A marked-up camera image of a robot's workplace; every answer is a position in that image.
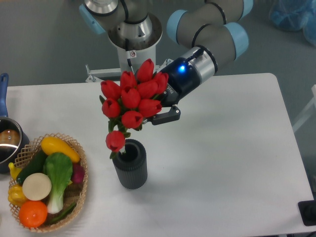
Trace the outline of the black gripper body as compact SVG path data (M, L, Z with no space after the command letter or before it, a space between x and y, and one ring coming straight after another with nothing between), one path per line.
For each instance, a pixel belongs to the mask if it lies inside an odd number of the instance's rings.
M200 85L200 77L196 69L185 61L177 58L160 70L168 74L166 94L161 100L163 107L171 107Z

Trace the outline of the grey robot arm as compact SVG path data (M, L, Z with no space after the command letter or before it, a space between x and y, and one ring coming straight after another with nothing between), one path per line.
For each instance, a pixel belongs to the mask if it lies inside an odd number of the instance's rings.
M152 124L178 120L178 102L247 50L248 35L238 21L252 6L251 0L207 0L195 11L171 14L167 35L187 52L159 68L169 74L162 96L169 111L150 117ZM79 12L94 33L108 35L117 48L121 71L138 71L146 59L155 59L163 29L145 0L86 0Z

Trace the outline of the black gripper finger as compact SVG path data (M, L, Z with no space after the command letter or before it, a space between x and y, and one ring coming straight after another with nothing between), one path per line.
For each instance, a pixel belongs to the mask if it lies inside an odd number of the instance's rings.
M151 123L152 125L160 125L173 121L177 121L180 119L181 111L177 105L172 105L168 112L162 114L156 114L150 118L146 118L143 120L142 124Z

